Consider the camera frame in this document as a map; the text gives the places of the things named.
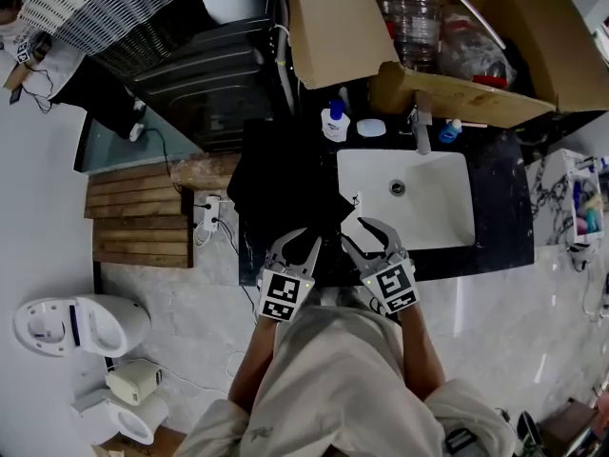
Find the woven two-tone basket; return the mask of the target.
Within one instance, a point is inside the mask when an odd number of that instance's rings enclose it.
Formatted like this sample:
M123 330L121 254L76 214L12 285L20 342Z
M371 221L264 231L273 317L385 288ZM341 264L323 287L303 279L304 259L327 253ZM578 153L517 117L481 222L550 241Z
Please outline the woven two-tone basket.
M26 35L43 31L122 77L150 70L195 33L202 0L24 0Z

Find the black vanity table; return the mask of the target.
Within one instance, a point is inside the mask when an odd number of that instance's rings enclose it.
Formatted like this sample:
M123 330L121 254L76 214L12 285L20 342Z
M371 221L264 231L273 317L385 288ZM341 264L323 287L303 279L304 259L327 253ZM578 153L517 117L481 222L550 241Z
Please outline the black vanity table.
M295 121L324 140L336 161L338 147L325 140L312 117L275 120ZM459 152L467 163L473 200L475 244L470 247L412 250L416 278L430 281L482 274L527 266L534 261L533 220L526 174L521 164L521 149L514 135L501 129L466 131L452 144L438 141L439 127L432 126L431 146L434 151ZM339 228L319 234L311 228L305 239L287 249L288 256L302 262L305 248L316 236L323 245L314 270L314 278L321 287L357 286L359 275L344 252ZM240 233L239 222L239 282L243 286L255 284L259 269L268 249L256 253Z

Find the white sink basin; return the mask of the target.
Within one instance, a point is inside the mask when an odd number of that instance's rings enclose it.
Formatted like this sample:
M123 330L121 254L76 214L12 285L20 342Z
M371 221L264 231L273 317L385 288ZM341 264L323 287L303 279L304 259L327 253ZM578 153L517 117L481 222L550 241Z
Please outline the white sink basin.
M355 206L342 234L365 252L383 244L358 221L377 219L397 231L406 250L475 244L472 194L465 157L458 152L342 149L340 194Z

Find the large open cardboard box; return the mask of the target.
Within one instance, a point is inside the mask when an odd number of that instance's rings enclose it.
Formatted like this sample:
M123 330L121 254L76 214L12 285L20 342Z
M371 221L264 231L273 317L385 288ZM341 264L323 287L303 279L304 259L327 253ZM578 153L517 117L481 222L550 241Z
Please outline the large open cardboard box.
M370 106L510 129L548 112L609 110L609 68L572 0L469 0L524 59L534 96L405 69L375 0L288 0L294 69L308 89L365 78Z

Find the white toilet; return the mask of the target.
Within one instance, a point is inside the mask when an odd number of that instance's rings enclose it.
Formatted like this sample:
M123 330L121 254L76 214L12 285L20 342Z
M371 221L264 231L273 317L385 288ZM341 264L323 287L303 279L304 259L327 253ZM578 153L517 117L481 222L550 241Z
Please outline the white toilet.
M109 389L97 389L77 399L70 410L78 435L95 446L117 434L151 445L157 428L168 417L167 403L155 392L139 406L132 406Z

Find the dark grey washing machine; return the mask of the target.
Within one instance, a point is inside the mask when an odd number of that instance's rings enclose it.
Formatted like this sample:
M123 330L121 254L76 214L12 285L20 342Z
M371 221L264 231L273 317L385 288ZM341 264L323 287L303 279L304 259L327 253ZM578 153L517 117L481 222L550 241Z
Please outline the dark grey washing machine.
M239 150L251 121L288 113L268 18L198 33L129 87L204 152Z

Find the white helmet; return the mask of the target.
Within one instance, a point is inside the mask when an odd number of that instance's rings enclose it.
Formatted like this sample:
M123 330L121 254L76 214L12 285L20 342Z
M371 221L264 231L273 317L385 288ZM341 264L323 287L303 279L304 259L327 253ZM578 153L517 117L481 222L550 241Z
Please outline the white helmet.
M576 272L587 270L595 258L598 250L597 244L573 244L567 248L571 263Z

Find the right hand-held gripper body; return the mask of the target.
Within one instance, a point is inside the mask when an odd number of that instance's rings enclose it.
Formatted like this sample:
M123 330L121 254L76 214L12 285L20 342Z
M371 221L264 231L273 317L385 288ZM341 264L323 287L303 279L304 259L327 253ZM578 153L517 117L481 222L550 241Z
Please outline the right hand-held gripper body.
M385 263L361 280L386 313L398 313L419 302L414 273L412 261L405 258Z

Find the white toilet open lid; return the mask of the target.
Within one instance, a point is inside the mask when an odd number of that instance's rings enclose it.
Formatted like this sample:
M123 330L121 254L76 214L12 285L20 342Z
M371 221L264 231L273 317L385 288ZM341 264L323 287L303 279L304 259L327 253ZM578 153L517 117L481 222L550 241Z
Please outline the white toilet open lid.
M13 332L30 351L61 358L75 351L119 358L145 341L151 322L138 303L111 295L43 298L13 315Z

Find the person's right forearm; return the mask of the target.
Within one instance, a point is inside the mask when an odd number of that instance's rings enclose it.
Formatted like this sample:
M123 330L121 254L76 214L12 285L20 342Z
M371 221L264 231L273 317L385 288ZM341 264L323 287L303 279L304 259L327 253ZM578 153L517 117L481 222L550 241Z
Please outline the person's right forearm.
M445 382L437 351L430 339L420 304L399 312L403 335L403 377L406 387L425 401Z

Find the white power strip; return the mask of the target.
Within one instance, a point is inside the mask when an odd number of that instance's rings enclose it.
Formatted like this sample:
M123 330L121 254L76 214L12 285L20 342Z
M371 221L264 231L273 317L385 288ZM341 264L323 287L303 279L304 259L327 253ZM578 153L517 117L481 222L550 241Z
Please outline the white power strip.
M220 198L210 195L206 198L206 212L203 221L203 230L214 233L218 229L218 219L220 213Z

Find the person's beige clothing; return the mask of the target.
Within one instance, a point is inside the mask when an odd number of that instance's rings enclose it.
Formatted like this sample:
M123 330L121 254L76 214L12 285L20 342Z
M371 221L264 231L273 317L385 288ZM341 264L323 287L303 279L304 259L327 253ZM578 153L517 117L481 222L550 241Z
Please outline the person's beige clothing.
M406 387L399 314L354 288L320 298L276 321L251 412L213 402L174 457L513 457L513 430L468 382L445 377L424 402Z

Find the clear plastic jug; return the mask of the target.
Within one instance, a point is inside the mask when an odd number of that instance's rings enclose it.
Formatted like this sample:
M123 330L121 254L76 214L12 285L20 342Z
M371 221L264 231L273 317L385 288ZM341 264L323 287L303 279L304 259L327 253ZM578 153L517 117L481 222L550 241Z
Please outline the clear plastic jug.
M437 68L440 0L376 0L402 65L418 72Z

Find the small blue bottle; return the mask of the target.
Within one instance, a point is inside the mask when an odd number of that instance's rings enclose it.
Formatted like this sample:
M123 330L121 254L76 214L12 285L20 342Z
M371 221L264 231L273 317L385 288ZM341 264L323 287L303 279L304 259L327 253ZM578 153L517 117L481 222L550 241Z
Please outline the small blue bottle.
M460 119L451 119L446 122L439 132L438 139L444 144L453 143L462 133L462 121Z

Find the white pump bottle blue cap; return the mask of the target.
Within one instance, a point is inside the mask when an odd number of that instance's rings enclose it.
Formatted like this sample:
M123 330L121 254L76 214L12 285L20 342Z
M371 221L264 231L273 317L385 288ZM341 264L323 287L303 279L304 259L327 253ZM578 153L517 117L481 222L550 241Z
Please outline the white pump bottle blue cap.
M350 118L345 114L345 103L341 98L332 99L321 111L322 132L328 140L341 143L346 140Z

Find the marble pattern cabinet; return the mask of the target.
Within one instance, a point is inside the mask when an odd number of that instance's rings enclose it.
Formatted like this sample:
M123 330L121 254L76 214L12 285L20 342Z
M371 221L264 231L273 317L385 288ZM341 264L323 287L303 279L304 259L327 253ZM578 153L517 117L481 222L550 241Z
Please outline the marble pattern cabinet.
M605 232L599 160L558 149L526 167L537 247L591 245Z

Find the beige box appliance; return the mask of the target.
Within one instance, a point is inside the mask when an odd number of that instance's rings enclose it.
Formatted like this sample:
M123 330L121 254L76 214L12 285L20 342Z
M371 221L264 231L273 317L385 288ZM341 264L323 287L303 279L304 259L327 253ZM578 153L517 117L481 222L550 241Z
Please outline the beige box appliance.
M162 380L162 370L147 360L124 363L106 375L106 384L112 394L132 406L143 403Z

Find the black cloth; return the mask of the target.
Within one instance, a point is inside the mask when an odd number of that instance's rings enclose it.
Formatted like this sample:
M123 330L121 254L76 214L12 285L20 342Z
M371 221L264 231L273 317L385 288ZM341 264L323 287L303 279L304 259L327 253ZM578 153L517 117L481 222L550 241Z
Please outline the black cloth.
M295 121L246 122L227 196L240 233L256 253L293 229L333 231L354 210L339 193L334 155L322 138Z

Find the wooden slat steps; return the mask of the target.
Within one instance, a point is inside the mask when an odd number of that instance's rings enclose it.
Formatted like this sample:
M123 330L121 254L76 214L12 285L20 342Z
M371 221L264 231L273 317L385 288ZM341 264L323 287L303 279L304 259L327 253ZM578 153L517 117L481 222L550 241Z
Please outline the wooden slat steps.
M220 198L238 153L117 169L88 179L85 217L93 222L92 259L152 268L193 268L194 250L214 233L203 230L206 198Z

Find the long metal rod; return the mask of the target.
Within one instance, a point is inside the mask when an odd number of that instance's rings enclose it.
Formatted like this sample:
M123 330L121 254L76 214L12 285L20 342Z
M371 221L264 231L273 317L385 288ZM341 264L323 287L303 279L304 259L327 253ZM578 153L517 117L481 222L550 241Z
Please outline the long metal rod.
M489 37L497 44L501 50L505 50L506 46L503 40L485 20L485 18L478 12L478 10L468 0L458 0L467 10L476 18L480 25L486 30Z

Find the person's left forearm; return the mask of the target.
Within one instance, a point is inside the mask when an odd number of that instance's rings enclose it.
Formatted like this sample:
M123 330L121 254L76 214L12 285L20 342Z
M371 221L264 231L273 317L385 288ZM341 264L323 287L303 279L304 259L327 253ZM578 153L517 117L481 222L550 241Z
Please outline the person's left forearm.
M273 319L259 318L229 389L227 399L247 413L253 408L259 387L273 359L277 325Z

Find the chrome faucet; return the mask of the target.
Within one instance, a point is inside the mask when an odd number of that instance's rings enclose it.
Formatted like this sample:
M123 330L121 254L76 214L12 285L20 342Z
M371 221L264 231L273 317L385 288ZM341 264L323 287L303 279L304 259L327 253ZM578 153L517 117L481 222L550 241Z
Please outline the chrome faucet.
M427 128L433 124L431 113L415 107L411 113L410 122L417 143L417 152L420 155L430 153L431 146Z

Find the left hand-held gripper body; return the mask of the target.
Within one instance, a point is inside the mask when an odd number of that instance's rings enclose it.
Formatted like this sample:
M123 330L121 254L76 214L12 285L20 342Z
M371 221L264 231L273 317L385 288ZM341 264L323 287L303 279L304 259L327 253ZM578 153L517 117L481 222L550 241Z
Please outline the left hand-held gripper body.
M315 285L312 273L296 274L281 266L268 268L265 260L259 281L259 315L278 322L292 321Z

